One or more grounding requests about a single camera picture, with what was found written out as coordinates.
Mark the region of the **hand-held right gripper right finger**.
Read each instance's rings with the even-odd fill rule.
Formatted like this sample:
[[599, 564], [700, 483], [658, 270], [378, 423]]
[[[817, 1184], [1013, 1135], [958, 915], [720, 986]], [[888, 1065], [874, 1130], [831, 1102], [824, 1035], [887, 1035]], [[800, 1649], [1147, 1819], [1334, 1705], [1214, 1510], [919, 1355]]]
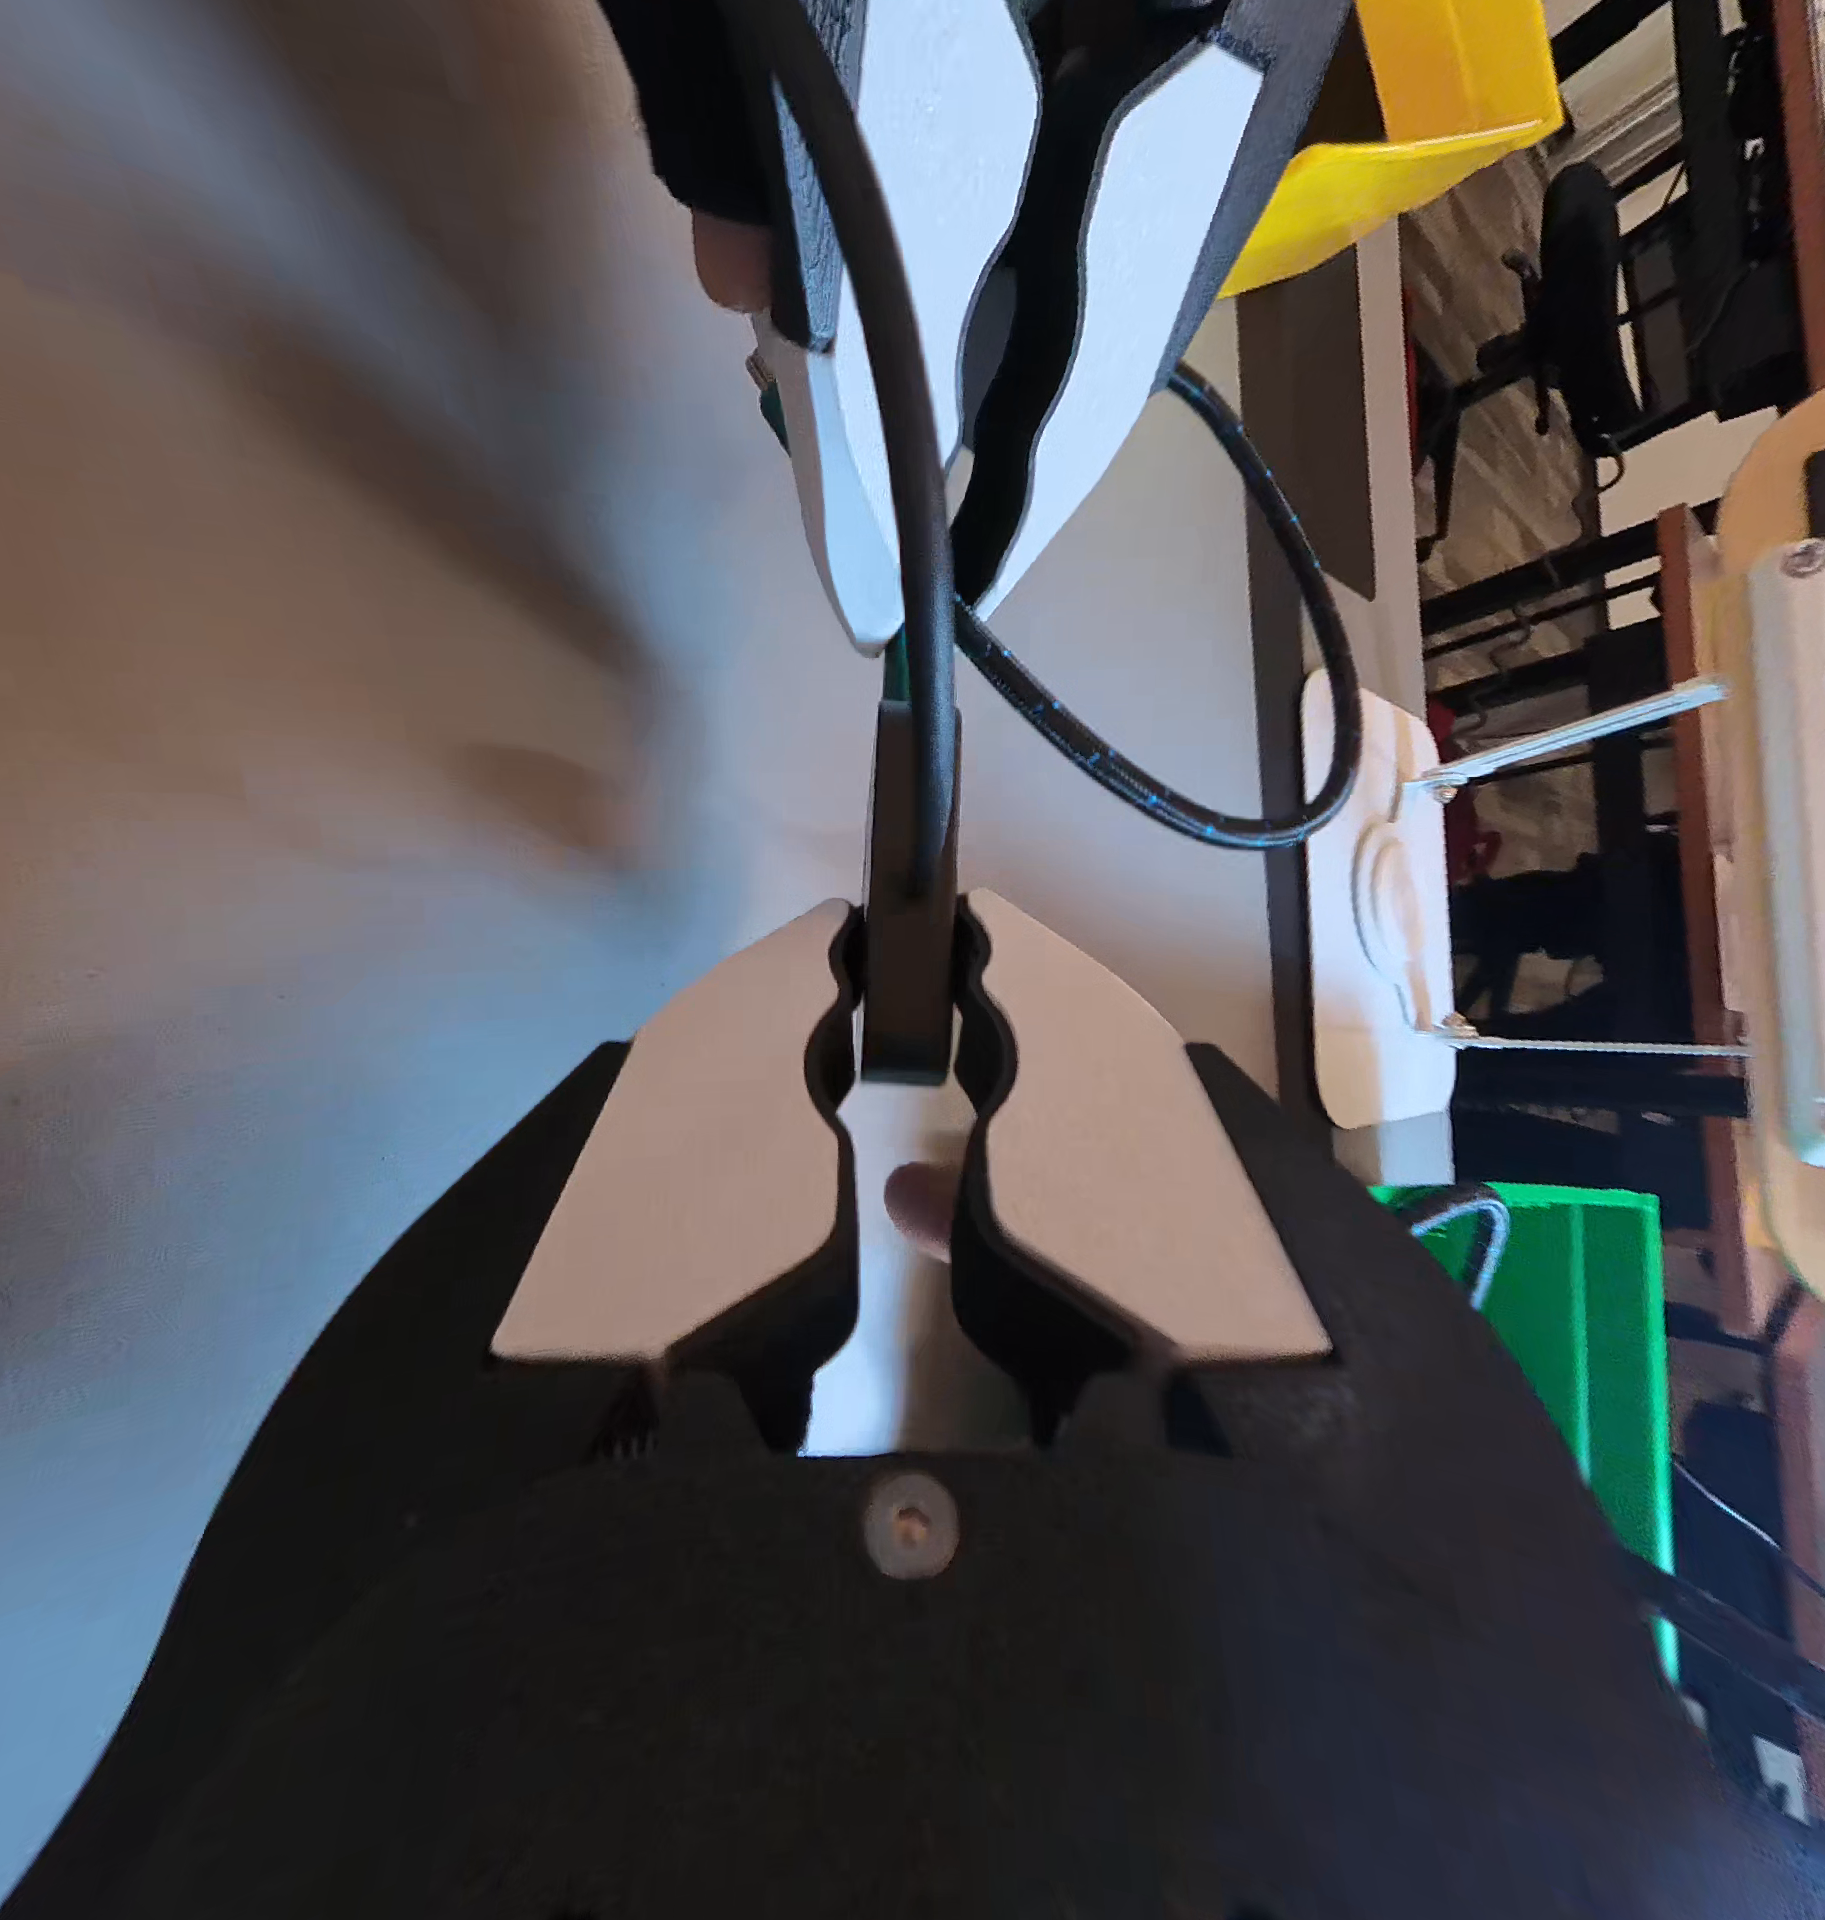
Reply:
[[1180, 1365], [1327, 1359], [1178, 1030], [996, 893], [960, 900], [954, 936], [953, 1076], [996, 1272]]

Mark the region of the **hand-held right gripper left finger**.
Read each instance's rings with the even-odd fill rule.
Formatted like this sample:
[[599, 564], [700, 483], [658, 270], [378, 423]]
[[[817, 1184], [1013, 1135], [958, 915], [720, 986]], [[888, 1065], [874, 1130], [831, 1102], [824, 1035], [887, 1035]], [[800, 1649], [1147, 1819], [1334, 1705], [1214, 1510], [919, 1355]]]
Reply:
[[504, 1360], [660, 1362], [817, 1253], [839, 1149], [806, 1049], [839, 1004], [826, 900], [638, 1030], [494, 1332]]

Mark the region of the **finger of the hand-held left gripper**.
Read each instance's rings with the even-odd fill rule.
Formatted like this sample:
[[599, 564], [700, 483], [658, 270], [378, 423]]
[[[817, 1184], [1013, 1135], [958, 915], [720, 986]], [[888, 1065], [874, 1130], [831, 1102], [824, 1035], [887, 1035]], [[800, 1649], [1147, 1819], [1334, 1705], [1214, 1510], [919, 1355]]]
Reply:
[[[966, 343], [1041, 118], [1024, 13], [1005, 1], [803, 4], [874, 163], [920, 330], [948, 503], [963, 493]], [[876, 657], [901, 628], [899, 543], [876, 386], [828, 205], [783, 96], [771, 311], [753, 319], [803, 533], [834, 619]]]
[[951, 522], [974, 613], [1019, 584], [1132, 430], [1260, 90], [1262, 70], [1222, 44], [1083, 59], [1044, 85], [1000, 262], [1010, 326]]

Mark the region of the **yellow plastic bin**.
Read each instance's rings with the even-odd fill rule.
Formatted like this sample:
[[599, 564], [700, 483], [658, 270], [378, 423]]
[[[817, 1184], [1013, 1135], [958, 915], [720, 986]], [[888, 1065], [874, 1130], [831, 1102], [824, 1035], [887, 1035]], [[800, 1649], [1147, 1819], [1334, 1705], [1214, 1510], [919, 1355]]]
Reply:
[[1222, 299], [1300, 277], [1564, 115], [1539, 1], [1355, 1]]

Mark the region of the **black adapter box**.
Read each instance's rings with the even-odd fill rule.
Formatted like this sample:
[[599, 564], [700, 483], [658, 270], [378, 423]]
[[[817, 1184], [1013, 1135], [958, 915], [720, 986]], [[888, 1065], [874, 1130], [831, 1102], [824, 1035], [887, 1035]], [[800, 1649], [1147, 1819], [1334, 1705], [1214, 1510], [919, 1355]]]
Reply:
[[899, 535], [906, 701], [881, 702], [864, 874], [858, 1076], [942, 1084], [951, 1070], [951, 945], [960, 727], [944, 469], [898, 231], [837, 70], [799, 4], [723, 1], [761, 96], [794, 115], [854, 292], [874, 372]]

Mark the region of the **green plastic bin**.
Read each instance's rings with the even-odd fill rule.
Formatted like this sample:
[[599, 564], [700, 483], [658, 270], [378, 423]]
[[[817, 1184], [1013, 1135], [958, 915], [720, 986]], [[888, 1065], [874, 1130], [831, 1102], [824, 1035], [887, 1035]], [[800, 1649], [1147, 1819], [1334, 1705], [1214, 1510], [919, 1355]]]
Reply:
[[1638, 1608], [1617, 1553], [1675, 1568], [1660, 1206], [1622, 1189], [1497, 1182], [1506, 1230], [1462, 1186], [1370, 1186], [1482, 1324], [1451, 1323], [1427, 1365], [1398, 1356], [1427, 1428], [1429, 1523], [1464, 1531], [1470, 1580], [1534, 1677], [1655, 1692], [1676, 1635]]

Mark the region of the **person's left hand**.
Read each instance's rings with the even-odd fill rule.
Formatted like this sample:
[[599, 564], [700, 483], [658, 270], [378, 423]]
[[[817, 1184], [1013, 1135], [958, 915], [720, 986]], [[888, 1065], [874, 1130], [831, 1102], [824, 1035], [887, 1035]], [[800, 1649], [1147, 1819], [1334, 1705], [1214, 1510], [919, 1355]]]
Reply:
[[772, 229], [692, 210], [693, 275], [706, 299], [728, 312], [758, 318], [772, 301]]

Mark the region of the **black office chair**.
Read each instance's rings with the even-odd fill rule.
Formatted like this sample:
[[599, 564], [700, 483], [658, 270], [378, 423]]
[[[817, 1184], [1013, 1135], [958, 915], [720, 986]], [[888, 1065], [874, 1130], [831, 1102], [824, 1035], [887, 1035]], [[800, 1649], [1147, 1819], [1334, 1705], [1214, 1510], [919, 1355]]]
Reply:
[[1539, 414], [1564, 396], [1579, 447], [1603, 459], [1641, 424], [1618, 345], [1618, 214], [1607, 176], [1579, 161], [1548, 179], [1537, 267], [1524, 283], [1522, 358]]

